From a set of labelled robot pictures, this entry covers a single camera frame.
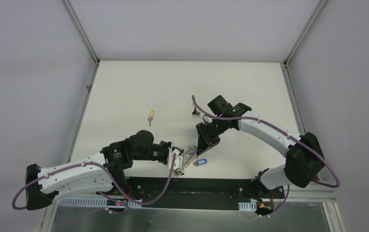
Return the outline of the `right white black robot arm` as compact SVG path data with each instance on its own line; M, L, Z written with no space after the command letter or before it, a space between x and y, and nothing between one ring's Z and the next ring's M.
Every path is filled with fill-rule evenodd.
M221 95L208 103L211 122L198 123L197 155L201 155L220 142L220 135L229 129L250 134L277 150L285 163L276 168L260 171L253 179L256 196L266 198L273 189L288 184L305 188L314 181L324 168L324 158L318 139L312 133L304 135L284 130L263 120L255 111L243 103L231 105Z

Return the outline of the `blue key tag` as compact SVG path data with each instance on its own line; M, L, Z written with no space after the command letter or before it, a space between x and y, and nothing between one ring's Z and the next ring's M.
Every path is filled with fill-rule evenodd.
M207 164L207 159L199 159L195 162L196 167L204 165L204 164Z

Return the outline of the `metal disc with keyrings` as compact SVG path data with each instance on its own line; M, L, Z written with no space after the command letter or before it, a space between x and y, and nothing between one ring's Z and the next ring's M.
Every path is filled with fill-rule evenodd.
M173 174L175 176L183 176L184 170L196 163L196 161L198 160L197 146L189 146L188 149L181 154L181 157L183 158L181 167L173 171Z

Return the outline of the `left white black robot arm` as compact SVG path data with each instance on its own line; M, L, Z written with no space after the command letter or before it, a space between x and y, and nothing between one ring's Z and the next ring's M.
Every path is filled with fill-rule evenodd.
M156 161L169 169L167 180L182 167L184 150L173 142L160 141L147 130L103 147L95 154L79 161L42 168L37 164L26 169L26 205L23 209L38 210L50 206L55 199L82 193L106 193L122 195L126 200L140 204L142 190L134 190L127 182L124 171L135 160Z

